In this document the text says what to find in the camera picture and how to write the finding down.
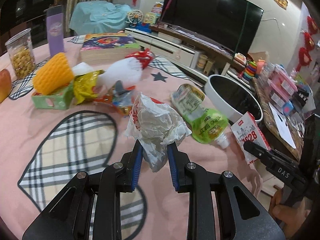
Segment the person's right hand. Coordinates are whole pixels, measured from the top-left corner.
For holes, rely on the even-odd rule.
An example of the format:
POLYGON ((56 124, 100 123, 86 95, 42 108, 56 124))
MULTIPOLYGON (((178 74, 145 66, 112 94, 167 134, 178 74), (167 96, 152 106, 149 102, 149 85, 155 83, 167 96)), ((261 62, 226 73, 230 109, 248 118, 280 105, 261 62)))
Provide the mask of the person's right hand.
POLYGON ((268 213, 273 219, 284 222, 283 232, 286 239, 290 239, 302 226, 308 217, 310 210, 306 209, 305 200, 302 200, 297 208, 281 205, 282 189, 279 189, 271 198, 268 213))

